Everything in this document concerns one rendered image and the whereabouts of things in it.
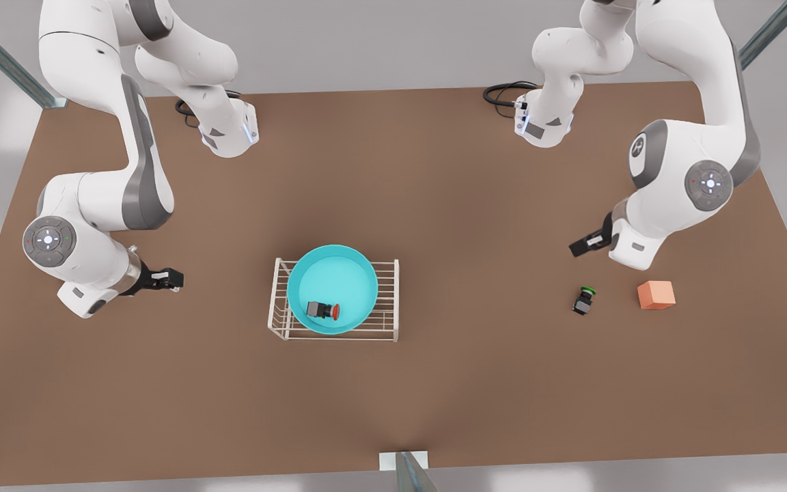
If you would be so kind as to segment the teal round plate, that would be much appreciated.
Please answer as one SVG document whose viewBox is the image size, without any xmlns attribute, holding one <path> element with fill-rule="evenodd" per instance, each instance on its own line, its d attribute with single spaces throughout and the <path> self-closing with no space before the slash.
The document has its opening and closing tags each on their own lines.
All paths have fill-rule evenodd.
<svg viewBox="0 0 787 492">
<path fill-rule="evenodd" d="M 340 244 L 315 248 L 294 266 L 287 297 L 297 320 L 321 334 L 341 334 L 358 327 L 371 314 L 378 296 L 378 278 L 371 262 L 358 250 Z M 308 315 L 309 302 L 340 305 L 338 320 Z"/>
</svg>

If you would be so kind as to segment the orange cube block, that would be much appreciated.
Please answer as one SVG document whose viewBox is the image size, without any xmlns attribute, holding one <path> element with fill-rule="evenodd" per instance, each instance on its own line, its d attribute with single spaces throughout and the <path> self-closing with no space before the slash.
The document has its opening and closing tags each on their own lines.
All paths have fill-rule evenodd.
<svg viewBox="0 0 787 492">
<path fill-rule="evenodd" d="M 637 296 L 644 310 L 663 310 L 676 304 L 671 281 L 647 281 L 637 287 Z"/>
</svg>

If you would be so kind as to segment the silver frame post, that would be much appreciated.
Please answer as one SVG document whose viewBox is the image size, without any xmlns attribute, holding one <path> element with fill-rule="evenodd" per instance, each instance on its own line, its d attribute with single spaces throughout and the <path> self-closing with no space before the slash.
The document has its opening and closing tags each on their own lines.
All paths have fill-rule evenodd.
<svg viewBox="0 0 787 492">
<path fill-rule="evenodd" d="M 438 492 L 427 473 L 429 460 L 425 450 L 381 452 L 378 464 L 380 471 L 396 473 L 397 492 Z"/>
<path fill-rule="evenodd" d="M 0 45 L 0 71 L 42 109 L 62 109 L 66 98 L 57 98 Z"/>
<path fill-rule="evenodd" d="M 787 28 L 787 0 L 775 10 L 767 21 L 746 41 L 739 50 L 740 67 L 747 67 Z"/>
</svg>

